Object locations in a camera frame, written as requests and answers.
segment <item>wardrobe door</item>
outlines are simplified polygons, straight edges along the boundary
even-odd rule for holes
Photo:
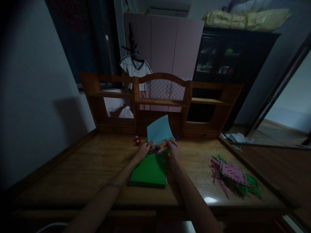
[[[129,23],[133,25],[133,34],[137,51],[144,60],[151,66],[151,17],[149,15],[124,14],[124,30],[126,47],[130,48]]]
[[[151,70],[153,73],[173,71],[177,18],[151,17]],[[169,99],[171,82],[152,80],[150,98]],[[150,110],[168,111],[168,106],[151,105]]]
[[[200,47],[204,21],[178,19],[173,75],[192,80]],[[169,99],[182,100],[185,88],[174,83]],[[169,112],[180,112],[181,107],[168,107]]]

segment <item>dark wooden cabinet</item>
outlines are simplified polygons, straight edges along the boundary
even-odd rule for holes
[[[244,88],[224,126],[229,130],[280,34],[204,28],[193,81],[242,83]],[[193,97],[219,98],[218,90],[193,89]],[[191,104],[188,121],[209,122],[212,108]]]

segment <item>hand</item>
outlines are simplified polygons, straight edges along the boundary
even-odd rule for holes
[[[153,144],[153,141],[151,141],[150,143],[145,142],[145,143],[140,144],[134,156],[134,159],[136,159],[138,163],[143,161],[146,155],[151,151],[152,144]]]
[[[170,157],[170,162],[172,163],[180,163],[180,152],[181,152],[181,146],[177,144],[176,141],[171,140],[168,141],[166,140],[167,144],[169,145],[169,153],[171,155]]]

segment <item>glass cabinet door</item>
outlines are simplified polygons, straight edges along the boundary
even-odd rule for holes
[[[243,49],[243,43],[235,40],[228,40],[225,46],[225,53],[220,60],[215,82],[230,83],[231,76],[239,61]]]
[[[213,76],[213,67],[221,45],[221,40],[213,38],[202,38],[201,49],[198,55],[196,75],[193,78],[198,82],[210,82]]]

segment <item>forearm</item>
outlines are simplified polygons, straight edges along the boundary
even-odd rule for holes
[[[131,160],[127,166],[112,178],[112,181],[122,186],[138,163],[139,161],[135,159]],[[95,232],[111,209],[119,192],[120,190],[114,186],[104,186],[69,224],[64,232]]]
[[[196,232],[222,232],[219,223],[182,165],[173,162],[172,169]]]

